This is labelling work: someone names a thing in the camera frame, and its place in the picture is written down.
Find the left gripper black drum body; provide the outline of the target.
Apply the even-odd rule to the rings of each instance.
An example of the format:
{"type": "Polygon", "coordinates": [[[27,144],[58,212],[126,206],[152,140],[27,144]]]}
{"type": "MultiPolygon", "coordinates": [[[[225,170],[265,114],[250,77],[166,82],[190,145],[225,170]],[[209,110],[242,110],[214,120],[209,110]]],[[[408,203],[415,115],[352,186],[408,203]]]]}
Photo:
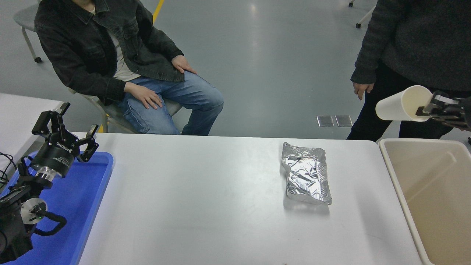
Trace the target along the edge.
{"type": "Polygon", "coordinates": [[[74,134],[49,134],[33,158],[31,167],[35,171],[47,167],[57,175],[65,177],[78,154],[78,147],[73,146],[77,141],[78,138],[74,134]]]}

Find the seated person's right hand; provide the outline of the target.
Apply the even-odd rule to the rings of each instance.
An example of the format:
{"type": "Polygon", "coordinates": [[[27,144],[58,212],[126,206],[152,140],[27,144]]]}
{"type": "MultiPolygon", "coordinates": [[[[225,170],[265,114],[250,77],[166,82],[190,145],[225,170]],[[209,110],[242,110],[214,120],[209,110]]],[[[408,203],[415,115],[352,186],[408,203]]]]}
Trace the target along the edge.
{"type": "Polygon", "coordinates": [[[163,101],[160,99],[159,95],[145,86],[126,82],[124,92],[131,94],[135,99],[140,101],[145,109],[158,109],[163,107],[163,101]]]}

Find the standing person's right hand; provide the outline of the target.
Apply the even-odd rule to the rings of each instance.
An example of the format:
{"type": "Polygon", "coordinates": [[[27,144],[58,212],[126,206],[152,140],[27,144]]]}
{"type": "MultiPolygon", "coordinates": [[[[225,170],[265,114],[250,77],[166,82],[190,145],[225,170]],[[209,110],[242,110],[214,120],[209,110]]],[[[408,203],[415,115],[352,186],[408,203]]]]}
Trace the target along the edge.
{"type": "Polygon", "coordinates": [[[354,88],[354,94],[358,97],[358,99],[361,101],[364,98],[365,93],[370,93],[372,89],[374,88],[374,83],[372,84],[359,84],[352,82],[353,88],[354,88]]]}

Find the seated person's left hand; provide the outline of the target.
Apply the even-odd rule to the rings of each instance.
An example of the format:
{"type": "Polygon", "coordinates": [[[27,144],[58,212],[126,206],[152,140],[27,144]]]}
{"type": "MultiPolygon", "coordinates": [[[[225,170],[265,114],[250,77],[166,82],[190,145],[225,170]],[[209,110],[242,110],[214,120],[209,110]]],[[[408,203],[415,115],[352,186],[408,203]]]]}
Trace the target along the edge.
{"type": "Polygon", "coordinates": [[[184,55],[177,55],[175,56],[172,60],[171,63],[175,69],[180,71],[182,74],[187,71],[191,72],[193,74],[197,74],[197,71],[190,66],[189,62],[187,59],[184,57],[184,55]]]}

